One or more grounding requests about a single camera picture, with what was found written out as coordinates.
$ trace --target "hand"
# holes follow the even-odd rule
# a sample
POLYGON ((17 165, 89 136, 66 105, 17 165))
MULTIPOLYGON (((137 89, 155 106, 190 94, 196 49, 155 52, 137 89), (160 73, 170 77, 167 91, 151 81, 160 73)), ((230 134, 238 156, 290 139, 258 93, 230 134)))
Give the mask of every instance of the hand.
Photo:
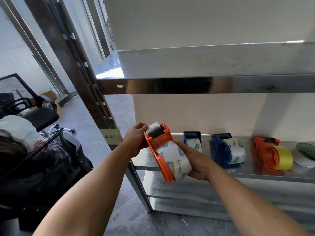
POLYGON ((187 146, 181 141, 174 141, 179 148, 187 156, 192 171, 188 174, 190 177, 195 178, 196 180, 207 181, 209 175, 209 166, 213 163, 209 157, 202 154, 201 152, 187 146))
POLYGON ((139 154, 141 149, 148 147, 148 143, 144 138, 144 132, 146 132, 148 128, 147 124, 139 122, 127 131, 122 145, 128 148, 131 157, 135 157, 139 154))

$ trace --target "left forearm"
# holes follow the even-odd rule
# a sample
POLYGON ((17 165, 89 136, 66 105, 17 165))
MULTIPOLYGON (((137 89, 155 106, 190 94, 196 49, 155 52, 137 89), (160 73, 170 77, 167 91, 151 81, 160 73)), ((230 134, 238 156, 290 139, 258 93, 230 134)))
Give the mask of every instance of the left forearm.
POLYGON ((121 143, 53 206, 38 230, 53 218, 54 229, 66 229, 59 235, 103 235, 130 157, 128 147, 121 143), (61 209, 66 215, 56 220, 61 209))

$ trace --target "shelving unit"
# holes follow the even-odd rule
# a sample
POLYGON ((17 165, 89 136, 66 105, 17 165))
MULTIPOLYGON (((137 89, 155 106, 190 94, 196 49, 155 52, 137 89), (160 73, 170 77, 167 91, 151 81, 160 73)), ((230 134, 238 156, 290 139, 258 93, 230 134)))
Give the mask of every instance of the shelving unit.
MULTIPOLYGON (((26 4, 102 133, 118 129, 106 94, 315 92, 314 43, 118 51, 93 70, 63 0, 26 0, 26 4)), ((180 133, 173 137, 183 139, 180 133)), ((112 150, 121 142, 119 139, 114 144, 108 142, 112 150)), ((210 135, 202 135, 202 150, 213 158, 210 139, 210 135)), ((227 169, 229 174, 293 218, 313 218, 315 171, 297 165, 294 172, 267 171, 253 151, 250 139, 238 139, 245 147, 246 161, 238 168, 227 169)), ((282 141, 288 149, 295 144, 282 141)), ((125 174, 148 212, 159 210, 228 219, 221 200, 208 183, 189 177, 165 183, 148 149, 141 150, 129 163, 125 174), (146 171, 144 182, 136 170, 146 171)))

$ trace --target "yellow tape roll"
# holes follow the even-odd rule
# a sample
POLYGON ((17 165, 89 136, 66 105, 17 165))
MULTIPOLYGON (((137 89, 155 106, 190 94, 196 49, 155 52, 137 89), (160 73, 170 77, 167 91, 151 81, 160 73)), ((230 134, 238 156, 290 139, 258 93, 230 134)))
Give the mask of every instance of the yellow tape roll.
POLYGON ((293 157, 291 152, 283 146, 272 146, 279 155, 279 164, 275 170, 290 170, 293 165, 293 157))

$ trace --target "left hand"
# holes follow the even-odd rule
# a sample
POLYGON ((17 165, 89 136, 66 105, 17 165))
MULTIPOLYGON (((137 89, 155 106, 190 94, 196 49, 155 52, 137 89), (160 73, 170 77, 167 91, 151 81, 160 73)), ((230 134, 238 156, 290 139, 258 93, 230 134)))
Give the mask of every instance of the left hand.
POLYGON ((128 148, 131 157, 135 157, 139 154, 141 149, 148 147, 148 143, 144 138, 144 132, 146 132, 148 128, 147 124, 139 122, 127 131, 122 145, 128 148))

